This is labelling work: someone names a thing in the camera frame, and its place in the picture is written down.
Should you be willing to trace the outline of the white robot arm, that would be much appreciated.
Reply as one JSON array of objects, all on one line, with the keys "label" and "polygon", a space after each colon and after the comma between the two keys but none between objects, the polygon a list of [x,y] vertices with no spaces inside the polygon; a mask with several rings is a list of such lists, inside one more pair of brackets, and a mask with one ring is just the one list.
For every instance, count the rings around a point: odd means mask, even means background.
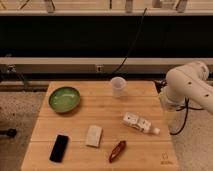
[{"label": "white robot arm", "polygon": [[208,77],[209,69],[201,61],[170,69],[166,74],[167,85],[160,92],[162,106],[175,110],[189,98],[213,115],[213,87],[206,82]]}]

